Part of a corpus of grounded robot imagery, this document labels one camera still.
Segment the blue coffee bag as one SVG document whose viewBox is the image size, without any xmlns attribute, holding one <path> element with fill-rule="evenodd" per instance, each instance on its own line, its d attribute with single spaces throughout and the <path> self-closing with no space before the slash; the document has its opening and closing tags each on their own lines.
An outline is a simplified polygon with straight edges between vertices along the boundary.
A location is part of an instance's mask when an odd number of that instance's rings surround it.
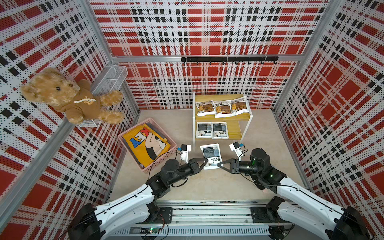
<svg viewBox="0 0 384 240">
<path fill-rule="evenodd" d="M 213 137 L 212 139 L 229 139 L 227 122 L 212 123 Z"/>
<path fill-rule="evenodd" d="M 200 146 L 203 156 L 205 159 L 208 159 L 208 163 L 204 166 L 205 170 L 218 169 L 218 164 L 222 162 L 220 145 L 219 144 L 210 144 Z"/>
<path fill-rule="evenodd" d="M 212 122 L 197 122 L 196 139 L 211 139 L 212 137 Z"/>
</svg>

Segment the brown coffee bag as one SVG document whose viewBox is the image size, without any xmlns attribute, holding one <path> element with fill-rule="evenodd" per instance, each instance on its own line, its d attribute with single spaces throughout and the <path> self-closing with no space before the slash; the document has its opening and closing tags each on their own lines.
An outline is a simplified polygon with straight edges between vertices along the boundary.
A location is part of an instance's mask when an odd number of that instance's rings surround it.
<svg viewBox="0 0 384 240">
<path fill-rule="evenodd" d="M 243 113 L 249 113 L 249 104 L 247 97 L 243 96 L 241 98 L 231 100 L 231 112 L 233 116 L 237 116 Z"/>
<path fill-rule="evenodd" d="M 204 117 L 207 115 L 215 115 L 216 109 L 214 106 L 214 101 L 198 102 L 196 103 L 197 107 L 197 116 Z"/>
<path fill-rule="evenodd" d="M 214 107 L 215 107 L 215 118 L 226 118 L 226 117 L 232 117 L 232 106 L 231 101 L 214 101 Z"/>
</svg>

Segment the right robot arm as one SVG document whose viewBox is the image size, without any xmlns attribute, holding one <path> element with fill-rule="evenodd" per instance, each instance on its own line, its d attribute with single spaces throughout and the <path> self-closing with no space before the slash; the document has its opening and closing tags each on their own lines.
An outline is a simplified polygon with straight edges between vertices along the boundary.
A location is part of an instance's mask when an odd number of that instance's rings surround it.
<svg viewBox="0 0 384 240">
<path fill-rule="evenodd" d="M 266 205 L 270 218 L 279 217 L 317 235 L 323 240 L 372 240 L 363 216 L 355 208 L 342 208 L 301 187 L 286 174 L 273 167 L 263 149 L 253 149 L 249 161 L 240 158 L 218 163 L 231 174 L 249 175 L 261 190 L 268 189 L 276 197 Z"/>
</svg>

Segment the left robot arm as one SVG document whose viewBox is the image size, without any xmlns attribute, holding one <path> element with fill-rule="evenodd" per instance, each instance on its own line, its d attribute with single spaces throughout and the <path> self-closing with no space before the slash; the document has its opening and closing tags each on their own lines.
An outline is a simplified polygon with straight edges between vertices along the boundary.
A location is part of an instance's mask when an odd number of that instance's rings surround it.
<svg viewBox="0 0 384 240">
<path fill-rule="evenodd" d="M 208 159 L 191 159 L 180 165 L 168 160 L 160 172 L 133 192 L 104 205 L 87 204 L 80 208 L 68 226 L 71 240 L 105 240 L 125 227 L 153 221 L 159 214 L 156 200 L 171 190 L 171 185 L 200 173 Z"/>
</svg>

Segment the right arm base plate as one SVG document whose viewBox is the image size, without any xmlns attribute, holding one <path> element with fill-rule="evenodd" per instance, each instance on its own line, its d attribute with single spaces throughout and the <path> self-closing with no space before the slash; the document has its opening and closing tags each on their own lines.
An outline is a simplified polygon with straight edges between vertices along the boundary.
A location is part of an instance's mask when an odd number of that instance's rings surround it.
<svg viewBox="0 0 384 240">
<path fill-rule="evenodd" d="M 250 211 L 253 223 L 289 223 L 282 220 L 279 216 L 269 217 L 265 207 L 251 207 Z"/>
</svg>

